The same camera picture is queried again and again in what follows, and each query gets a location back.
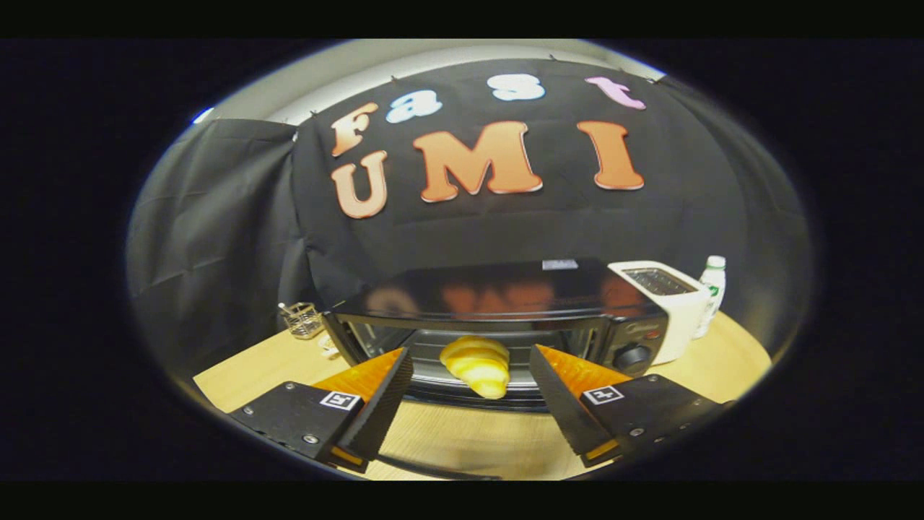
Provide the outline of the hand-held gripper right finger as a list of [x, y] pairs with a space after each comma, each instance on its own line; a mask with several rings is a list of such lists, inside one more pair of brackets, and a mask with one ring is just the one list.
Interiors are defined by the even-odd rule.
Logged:
[[565, 440], [587, 468], [649, 458], [733, 405], [666, 376], [628, 378], [540, 344], [531, 349], [529, 371]]

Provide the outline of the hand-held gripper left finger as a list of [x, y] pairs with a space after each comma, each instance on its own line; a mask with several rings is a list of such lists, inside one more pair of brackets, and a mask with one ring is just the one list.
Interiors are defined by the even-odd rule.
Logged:
[[363, 473], [378, 457], [414, 363], [404, 347], [311, 385], [286, 381], [230, 413], [314, 463]]

